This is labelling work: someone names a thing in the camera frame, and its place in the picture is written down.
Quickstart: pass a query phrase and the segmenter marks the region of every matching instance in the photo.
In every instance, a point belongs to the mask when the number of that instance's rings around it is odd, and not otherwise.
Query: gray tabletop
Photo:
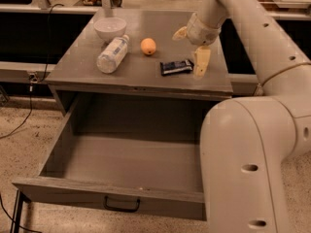
[[[197,46],[188,40],[173,41],[173,34],[187,22],[192,12],[145,11],[136,9],[100,9],[81,35],[61,58],[47,77],[56,89],[79,91],[118,90],[152,93],[158,96],[189,97],[222,100],[231,96],[222,46],[217,40],[211,46],[211,60],[202,79],[190,74],[163,77],[160,62],[192,60]],[[96,66],[97,56],[106,45],[94,31],[93,24],[101,17],[120,17],[126,20],[126,34],[130,38],[128,54],[113,74],[104,74]],[[146,56],[140,50],[144,38],[156,41],[156,53]]]

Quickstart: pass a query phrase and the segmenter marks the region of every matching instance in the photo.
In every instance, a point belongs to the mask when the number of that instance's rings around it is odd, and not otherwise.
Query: black handle
[[[123,213],[136,213],[139,209],[139,206],[140,206],[140,199],[136,200],[136,205],[135,205],[135,208],[133,209],[112,207],[108,205],[108,196],[105,196],[104,208],[109,211],[123,212]]]

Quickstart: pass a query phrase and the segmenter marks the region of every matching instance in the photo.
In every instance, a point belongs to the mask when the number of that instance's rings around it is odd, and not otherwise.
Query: black cable
[[[52,33],[51,33],[51,26],[50,26],[50,17],[51,17],[52,10],[56,6],[64,6],[64,5],[63,4],[54,4],[53,6],[51,6],[49,14],[48,14],[48,20],[47,20],[47,23],[48,23],[48,33],[49,33],[49,38],[48,38],[48,40],[49,40],[49,42],[48,42],[48,55],[47,55],[45,72],[43,74],[42,79],[39,80],[39,83],[41,83],[46,78],[46,75],[47,75],[47,70],[48,70],[48,65],[49,65],[49,60],[50,60],[51,44],[52,44]]]
[[[2,201],[2,197],[1,197],[1,193],[0,193],[0,204],[1,204],[1,208],[3,210],[3,212],[7,215],[7,217],[13,222],[13,223],[16,223],[14,221],[14,219],[9,215],[9,213],[7,212],[7,210],[4,208],[3,206],[3,201]],[[28,229],[28,228],[25,228],[21,225],[19,225],[19,228],[23,229],[23,230],[26,230],[26,231],[29,231],[29,232],[34,232],[34,233],[42,233],[41,231],[36,231],[36,230],[31,230],[31,229]]]
[[[13,135],[19,128],[21,128],[25,123],[26,121],[28,120],[28,118],[30,117],[31,113],[32,113],[32,99],[31,99],[31,93],[32,93],[32,84],[30,85],[30,94],[29,94],[29,108],[30,108],[30,111],[27,115],[27,117],[23,120],[23,122],[17,127],[15,128],[14,130],[12,130],[9,134],[7,135],[4,135],[4,136],[0,136],[0,140],[1,139],[4,139],[4,138],[7,138],[11,135]]]

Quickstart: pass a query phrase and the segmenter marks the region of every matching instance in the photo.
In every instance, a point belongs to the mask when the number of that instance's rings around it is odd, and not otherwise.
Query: desk
[[[47,78],[65,114],[38,177],[13,184],[30,201],[122,212],[205,219],[199,158],[202,120],[232,94],[219,41],[205,77],[162,77],[160,61],[191,58],[188,41],[173,42],[191,12],[115,9],[96,13]],[[128,23],[129,53],[102,74],[100,17]],[[139,50],[152,37],[158,51]]]

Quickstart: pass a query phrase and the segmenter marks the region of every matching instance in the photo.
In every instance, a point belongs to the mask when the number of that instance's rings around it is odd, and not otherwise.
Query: cable
[[[48,33],[49,33],[49,38],[48,38],[48,40],[49,40],[49,44],[48,44],[48,55],[47,55],[47,61],[46,61],[45,71],[44,71],[44,74],[43,74],[42,79],[39,80],[39,83],[41,83],[41,82],[46,78],[46,75],[47,75],[47,70],[48,70],[48,65],[49,65],[49,59],[50,59],[51,44],[52,44],[52,33],[51,33],[51,26],[50,26],[50,17],[51,17],[52,10],[53,10],[56,6],[64,6],[64,5],[63,5],[63,4],[54,4],[53,6],[51,6],[51,9],[50,9],[49,14],[48,14],[48,20],[47,20],[47,23],[48,23]]]
[[[30,117],[31,113],[32,113],[32,99],[31,99],[31,93],[32,93],[32,84],[30,85],[30,94],[29,94],[29,107],[30,107],[30,111],[27,115],[27,117],[23,120],[23,122],[17,127],[15,128],[14,130],[12,130],[9,134],[7,135],[4,135],[4,136],[0,136],[0,140],[1,139],[4,139],[4,138],[7,138],[11,135],[13,135],[19,128],[21,128],[25,123],[26,121],[28,120],[28,118]]]
[[[0,204],[1,204],[1,208],[3,210],[3,212],[7,215],[7,217],[13,222],[13,223],[16,223],[14,221],[14,219],[9,215],[9,213],[7,212],[7,210],[4,208],[3,206],[3,201],[2,201],[2,197],[1,197],[1,193],[0,193]],[[34,233],[42,233],[41,231],[36,231],[36,230],[31,230],[31,229],[28,229],[28,228],[25,228],[21,225],[19,225],[19,228],[23,229],[23,230],[26,230],[26,231],[29,231],[29,232],[34,232]]]

